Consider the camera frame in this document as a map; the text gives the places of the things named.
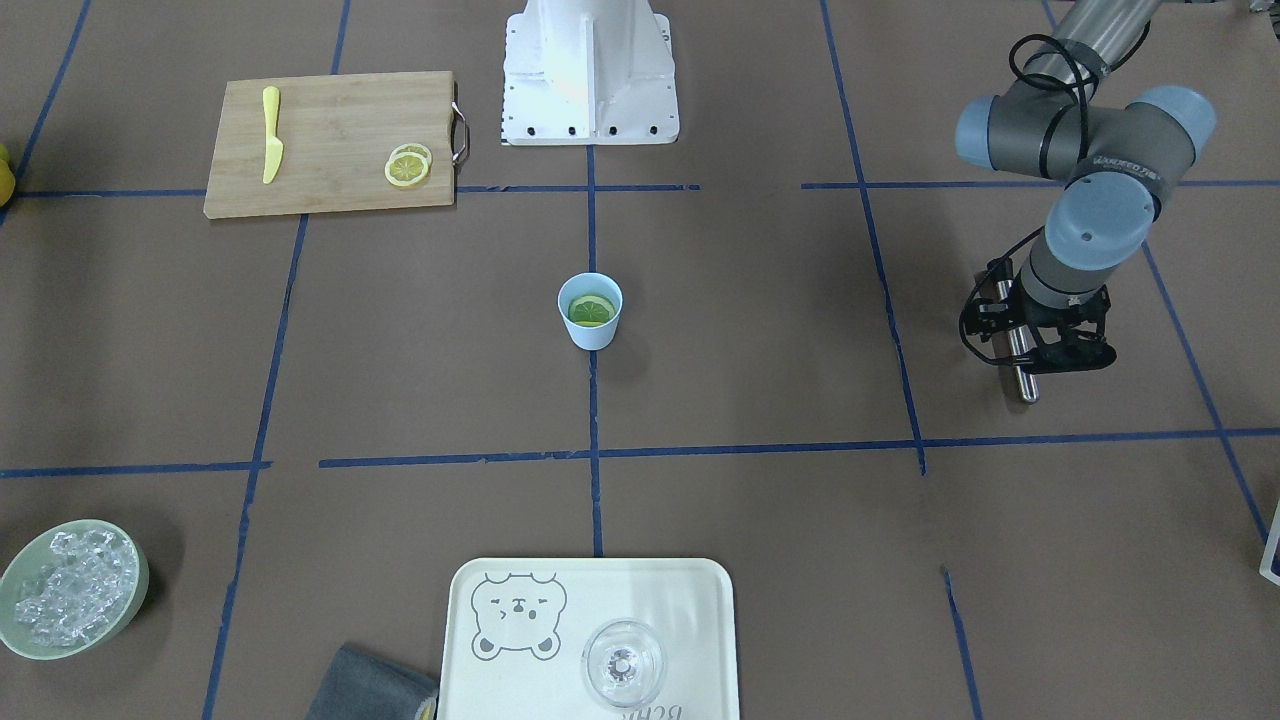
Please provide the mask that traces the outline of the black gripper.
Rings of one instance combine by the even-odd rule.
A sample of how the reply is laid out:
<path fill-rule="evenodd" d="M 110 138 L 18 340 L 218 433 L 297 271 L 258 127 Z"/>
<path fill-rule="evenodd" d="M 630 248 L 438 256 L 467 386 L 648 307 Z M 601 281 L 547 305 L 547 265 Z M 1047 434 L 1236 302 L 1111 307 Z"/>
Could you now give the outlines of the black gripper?
<path fill-rule="evenodd" d="M 1029 374 L 1093 372 L 1112 365 L 1117 351 L 1106 336 L 1111 309 L 1108 288 L 1102 286 L 1087 301 L 1059 309 L 1046 306 L 1012 287 L 1015 325 L 1025 327 L 1032 347 L 1012 355 L 1012 365 Z"/>

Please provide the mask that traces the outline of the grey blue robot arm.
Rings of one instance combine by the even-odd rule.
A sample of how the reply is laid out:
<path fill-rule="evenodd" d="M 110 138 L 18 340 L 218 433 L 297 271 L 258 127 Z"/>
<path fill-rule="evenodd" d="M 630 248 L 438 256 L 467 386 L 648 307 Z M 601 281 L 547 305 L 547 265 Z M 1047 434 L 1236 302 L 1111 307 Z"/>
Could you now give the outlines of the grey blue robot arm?
<path fill-rule="evenodd" d="M 1100 86 L 1146 41 L 1157 1 L 1079 1 L 1034 51 L 1007 63 L 1014 81 L 957 119 L 955 149 L 989 170 L 1057 181 L 1044 224 L 989 261 L 957 318 L 965 348 L 1030 375 L 1093 372 L 1116 351 L 1105 334 L 1107 283 L 1147 241 L 1172 191 L 1204 151 L 1217 114 L 1202 94 L 1148 88 L 1098 108 Z"/>

